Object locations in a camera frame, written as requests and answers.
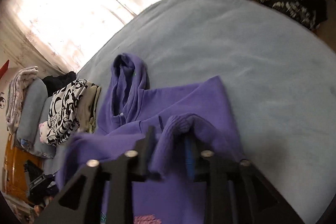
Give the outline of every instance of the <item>red object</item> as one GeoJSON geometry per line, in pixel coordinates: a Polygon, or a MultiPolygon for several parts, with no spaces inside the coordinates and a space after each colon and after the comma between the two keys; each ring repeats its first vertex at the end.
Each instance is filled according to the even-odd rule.
{"type": "Polygon", "coordinates": [[[0,69],[0,79],[1,77],[3,77],[5,72],[8,70],[8,65],[9,65],[9,60],[7,60],[7,62],[0,69]]]}

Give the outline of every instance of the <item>metal screw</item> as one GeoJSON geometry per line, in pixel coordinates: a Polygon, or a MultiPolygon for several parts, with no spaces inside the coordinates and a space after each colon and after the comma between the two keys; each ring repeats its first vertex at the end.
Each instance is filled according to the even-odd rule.
{"type": "Polygon", "coordinates": [[[125,156],[129,158],[136,157],[138,154],[139,154],[138,151],[135,150],[128,150],[125,152],[125,156]]]}
{"type": "Polygon", "coordinates": [[[251,162],[249,160],[241,160],[240,165],[248,167],[251,165],[251,162]]]}
{"type": "Polygon", "coordinates": [[[214,155],[214,152],[212,152],[211,150],[204,150],[201,152],[201,156],[204,158],[209,158],[212,157],[214,155]]]}
{"type": "Polygon", "coordinates": [[[86,165],[89,167],[96,167],[99,165],[99,161],[98,160],[88,160],[86,162],[86,165]]]}

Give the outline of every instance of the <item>white wall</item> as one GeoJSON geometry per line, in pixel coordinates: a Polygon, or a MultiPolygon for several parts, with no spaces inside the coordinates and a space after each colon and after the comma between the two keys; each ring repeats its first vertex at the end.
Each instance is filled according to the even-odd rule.
{"type": "MultiPolygon", "coordinates": [[[[4,63],[8,60],[7,56],[4,54],[3,50],[0,48],[0,68],[4,65],[4,63]]],[[[4,74],[4,76],[0,79],[0,93],[2,97],[5,98],[7,104],[7,93],[8,93],[8,85],[9,82],[14,77],[18,68],[16,64],[9,61],[10,68],[4,74]]],[[[4,163],[4,156],[6,150],[6,144],[8,139],[8,131],[6,126],[6,107],[0,108],[0,189],[2,189],[2,167],[4,163]]]]}

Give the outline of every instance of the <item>black and white patterned fabric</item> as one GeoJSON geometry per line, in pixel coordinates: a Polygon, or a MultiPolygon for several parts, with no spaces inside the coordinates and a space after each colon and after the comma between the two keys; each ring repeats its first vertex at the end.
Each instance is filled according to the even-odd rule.
{"type": "Polygon", "coordinates": [[[316,11],[309,12],[300,0],[254,0],[291,17],[309,30],[317,28],[316,11]]]}
{"type": "Polygon", "coordinates": [[[85,93],[88,82],[85,79],[75,80],[53,94],[48,115],[47,142],[57,146],[65,142],[71,133],[77,130],[76,119],[78,102],[85,93]]]}

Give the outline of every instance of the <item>purple hoodie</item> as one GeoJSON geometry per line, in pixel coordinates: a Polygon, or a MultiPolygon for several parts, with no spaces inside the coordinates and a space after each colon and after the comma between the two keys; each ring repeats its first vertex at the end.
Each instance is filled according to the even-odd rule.
{"type": "Polygon", "coordinates": [[[116,159],[144,138],[148,126],[154,126],[157,145],[149,169],[159,172],[164,180],[133,183],[135,222],[202,224],[206,185],[188,179],[183,144],[176,145],[174,138],[193,129],[196,137],[210,144],[216,153],[236,161],[244,158],[220,78],[146,90],[144,63],[131,54],[119,55],[111,71],[110,86],[97,119],[99,128],[93,135],[72,138],[64,165],[57,173],[58,186],[62,188],[90,159],[116,159]]]}

